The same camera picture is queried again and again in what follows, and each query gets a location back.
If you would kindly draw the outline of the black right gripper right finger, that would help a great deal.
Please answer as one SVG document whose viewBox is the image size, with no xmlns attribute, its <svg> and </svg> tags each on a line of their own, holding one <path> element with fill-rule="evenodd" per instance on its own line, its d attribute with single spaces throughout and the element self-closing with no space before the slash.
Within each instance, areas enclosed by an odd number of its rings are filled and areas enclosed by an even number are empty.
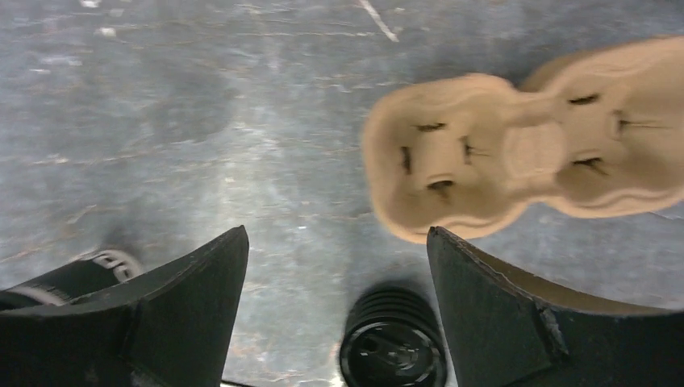
<svg viewBox="0 0 684 387">
<path fill-rule="evenodd" d="M 427 254 L 458 385 L 682 385 L 680 310 L 570 289 L 442 227 Z"/>
</svg>

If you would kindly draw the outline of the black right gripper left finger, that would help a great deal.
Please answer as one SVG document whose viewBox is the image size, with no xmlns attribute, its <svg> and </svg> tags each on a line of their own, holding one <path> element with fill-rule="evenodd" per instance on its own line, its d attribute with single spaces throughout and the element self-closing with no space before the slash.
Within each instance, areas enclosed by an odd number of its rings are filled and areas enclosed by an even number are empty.
<svg viewBox="0 0 684 387">
<path fill-rule="evenodd" d="M 220 385 L 248 250 L 238 226 L 67 305 L 1 310 L 2 385 Z"/>
</svg>

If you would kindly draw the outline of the black paper coffee cup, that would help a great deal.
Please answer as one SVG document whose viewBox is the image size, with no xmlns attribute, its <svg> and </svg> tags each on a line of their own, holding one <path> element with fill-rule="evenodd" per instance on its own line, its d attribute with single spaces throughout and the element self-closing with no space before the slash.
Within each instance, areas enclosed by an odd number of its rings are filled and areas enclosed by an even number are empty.
<svg viewBox="0 0 684 387">
<path fill-rule="evenodd" d="M 124 283 L 143 273 L 141 263 L 125 251 L 89 252 L 48 273 L 4 289 L 1 310 L 67 305 L 76 298 Z"/>
</svg>

